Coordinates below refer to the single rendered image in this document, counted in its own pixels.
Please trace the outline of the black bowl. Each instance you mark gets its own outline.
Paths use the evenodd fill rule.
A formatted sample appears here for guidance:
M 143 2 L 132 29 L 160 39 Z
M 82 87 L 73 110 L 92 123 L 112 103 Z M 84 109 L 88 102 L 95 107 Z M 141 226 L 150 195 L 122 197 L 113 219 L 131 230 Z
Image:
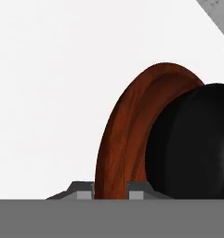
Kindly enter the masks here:
M 170 102 L 152 126 L 147 180 L 175 199 L 224 199 L 224 84 L 200 86 Z

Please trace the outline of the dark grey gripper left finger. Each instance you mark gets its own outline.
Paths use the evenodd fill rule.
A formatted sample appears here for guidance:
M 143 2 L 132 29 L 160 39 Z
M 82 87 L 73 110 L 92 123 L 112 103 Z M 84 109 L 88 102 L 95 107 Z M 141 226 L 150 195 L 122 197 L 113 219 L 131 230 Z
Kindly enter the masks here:
M 66 191 L 48 197 L 48 200 L 93 200 L 93 181 L 73 181 Z

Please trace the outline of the brown wooden bowl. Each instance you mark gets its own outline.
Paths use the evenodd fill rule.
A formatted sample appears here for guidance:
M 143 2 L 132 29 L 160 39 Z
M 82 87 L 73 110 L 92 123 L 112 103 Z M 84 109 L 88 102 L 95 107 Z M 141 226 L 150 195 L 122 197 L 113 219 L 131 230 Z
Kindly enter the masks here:
M 95 197 L 125 199 L 128 181 L 145 181 L 145 149 L 163 108 L 203 82 L 176 63 L 162 62 L 139 74 L 117 100 L 105 127 L 96 165 Z

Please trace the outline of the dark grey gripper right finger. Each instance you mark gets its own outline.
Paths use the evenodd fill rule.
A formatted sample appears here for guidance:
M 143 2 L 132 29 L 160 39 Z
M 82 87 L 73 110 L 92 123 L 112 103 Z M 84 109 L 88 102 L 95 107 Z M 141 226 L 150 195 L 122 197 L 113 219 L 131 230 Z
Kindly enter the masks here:
M 155 191 L 148 181 L 128 181 L 126 198 L 128 200 L 153 200 L 168 199 L 168 196 Z

